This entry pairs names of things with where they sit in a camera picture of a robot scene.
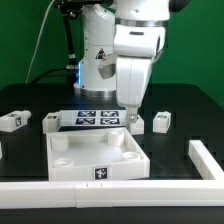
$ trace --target white box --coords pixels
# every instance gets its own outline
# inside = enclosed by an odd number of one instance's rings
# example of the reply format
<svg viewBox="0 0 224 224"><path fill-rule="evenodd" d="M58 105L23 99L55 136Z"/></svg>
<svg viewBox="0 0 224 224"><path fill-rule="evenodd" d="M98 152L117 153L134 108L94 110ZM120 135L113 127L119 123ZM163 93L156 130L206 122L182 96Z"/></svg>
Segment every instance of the white box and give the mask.
<svg viewBox="0 0 224 224"><path fill-rule="evenodd" d="M50 181L149 177L150 161L126 128L48 133L46 137Z"/></svg>

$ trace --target black cable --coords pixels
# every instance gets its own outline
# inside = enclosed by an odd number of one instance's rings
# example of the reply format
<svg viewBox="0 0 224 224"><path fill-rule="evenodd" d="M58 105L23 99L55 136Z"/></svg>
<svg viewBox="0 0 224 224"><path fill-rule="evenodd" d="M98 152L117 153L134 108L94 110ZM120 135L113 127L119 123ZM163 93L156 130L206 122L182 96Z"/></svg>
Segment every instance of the black cable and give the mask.
<svg viewBox="0 0 224 224"><path fill-rule="evenodd" d="M53 72L57 72L57 71L65 71L67 70L66 67L59 67L59 68L53 68L50 69L46 72L44 72L43 74L41 74L40 76L38 76L37 78L35 78L31 84L36 84L40 79L44 78L44 77L48 77L48 74L53 73Z"/></svg>
<svg viewBox="0 0 224 224"><path fill-rule="evenodd" d="M66 75L45 75L45 76L43 76L43 77L39 77L39 79L38 79L38 81L40 81L41 79L43 79L43 78L51 78L51 77L68 77L69 75L68 74L66 74Z"/></svg>

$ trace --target blue light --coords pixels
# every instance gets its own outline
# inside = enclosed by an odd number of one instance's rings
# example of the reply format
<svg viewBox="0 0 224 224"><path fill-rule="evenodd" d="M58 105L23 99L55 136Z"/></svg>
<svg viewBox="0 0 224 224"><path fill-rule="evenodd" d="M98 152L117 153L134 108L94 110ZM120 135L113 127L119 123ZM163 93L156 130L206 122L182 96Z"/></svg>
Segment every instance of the blue light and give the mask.
<svg viewBox="0 0 224 224"><path fill-rule="evenodd" d="M80 65L80 62L79 62L79 65L78 65L78 69L79 69L79 80L78 80L78 85L81 84L81 65Z"/></svg>

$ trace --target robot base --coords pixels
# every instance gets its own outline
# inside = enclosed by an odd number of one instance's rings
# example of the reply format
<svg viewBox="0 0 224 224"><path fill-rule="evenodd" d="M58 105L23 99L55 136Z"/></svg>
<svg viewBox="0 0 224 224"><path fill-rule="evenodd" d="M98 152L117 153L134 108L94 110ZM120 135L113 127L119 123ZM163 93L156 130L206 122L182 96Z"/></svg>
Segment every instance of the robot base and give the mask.
<svg viewBox="0 0 224 224"><path fill-rule="evenodd" d="M74 93L88 97L115 97L116 90L88 90L74 85Z"/></svg>

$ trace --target small white block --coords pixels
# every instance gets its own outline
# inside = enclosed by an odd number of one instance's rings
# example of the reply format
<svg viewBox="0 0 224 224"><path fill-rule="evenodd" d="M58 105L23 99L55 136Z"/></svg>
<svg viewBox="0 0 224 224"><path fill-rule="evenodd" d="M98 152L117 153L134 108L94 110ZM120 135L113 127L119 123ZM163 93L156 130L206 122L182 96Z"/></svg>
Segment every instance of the small white block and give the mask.
<svg viewBox="0 0 224 224"><path fill-rule="evenodd" d="M144 135L144 121L138 115L136 123L131 123L127 127L131 135Z"/></svg>
<svg viewBox="0 0 224 224"><path fill-rule="evenodd" d="M13 132L24 125L31 117L30 111L13 111L5 116L0 117L0 131Z"/></svg>
<svg viewBox="0 0 224 224"><path fill-rule="evenodd" d="M57 132L60 128L60 113L49 113L42 121L43 134Z"/></svg>
<svg viewBox="0 0 224 224"><path fill-rule="evenodd" d="M158 112L153 119L153 132L157 133L167 133L171 122L171 113Z"/></svg>

